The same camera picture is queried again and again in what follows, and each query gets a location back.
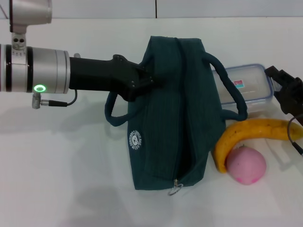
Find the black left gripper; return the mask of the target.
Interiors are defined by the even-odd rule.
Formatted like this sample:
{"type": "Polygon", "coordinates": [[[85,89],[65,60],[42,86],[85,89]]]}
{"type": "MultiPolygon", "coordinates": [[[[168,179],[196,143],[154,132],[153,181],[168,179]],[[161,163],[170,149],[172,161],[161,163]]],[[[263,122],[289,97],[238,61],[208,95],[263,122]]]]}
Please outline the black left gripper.
{"type": "Polygon", "coordinates": [[[140,67],[122,55],[108,61],[70,58],[69,89],[108,91],[134,101],[146,90],[161,88],[166,80],[154,70],[140,67]]]}

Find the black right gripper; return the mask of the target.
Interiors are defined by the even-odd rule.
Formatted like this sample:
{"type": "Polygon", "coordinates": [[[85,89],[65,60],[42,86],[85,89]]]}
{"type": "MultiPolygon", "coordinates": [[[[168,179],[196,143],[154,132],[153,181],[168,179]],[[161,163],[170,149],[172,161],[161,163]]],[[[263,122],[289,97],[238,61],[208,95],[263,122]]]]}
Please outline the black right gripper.
{"type": "Polygon", "coordinates": [[[300,115],[303,113],[303,82],[295,79],[284,70],[271,66],[265,69],[265,74],[282,88],[274,92],[274,96],[285,114],[300,115]]]}

